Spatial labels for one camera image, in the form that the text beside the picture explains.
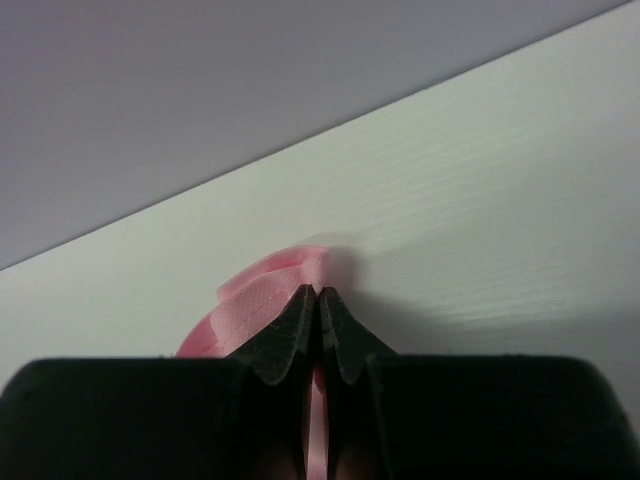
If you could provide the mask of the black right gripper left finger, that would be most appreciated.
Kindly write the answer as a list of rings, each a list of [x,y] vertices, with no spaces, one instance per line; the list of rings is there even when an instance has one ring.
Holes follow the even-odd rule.
[[[224,358],[56,358],[1,396],[5,479],[302,479],[315,293]]]

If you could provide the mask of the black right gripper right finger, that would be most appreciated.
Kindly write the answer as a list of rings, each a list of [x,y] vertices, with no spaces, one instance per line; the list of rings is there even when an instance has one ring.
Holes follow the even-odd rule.
[[[408,355],[318,299],[332,479],[635,479],[605,377],[571,357]]]

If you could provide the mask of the pink t-shirt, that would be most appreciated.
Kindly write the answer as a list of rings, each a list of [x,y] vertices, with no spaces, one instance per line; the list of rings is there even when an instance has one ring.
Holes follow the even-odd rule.
[[[295,246],[272,253],[220,286],[218,305],[189,332],[178,358],[224,357],[271,323],[301,285],[325,286],[329,250]]]

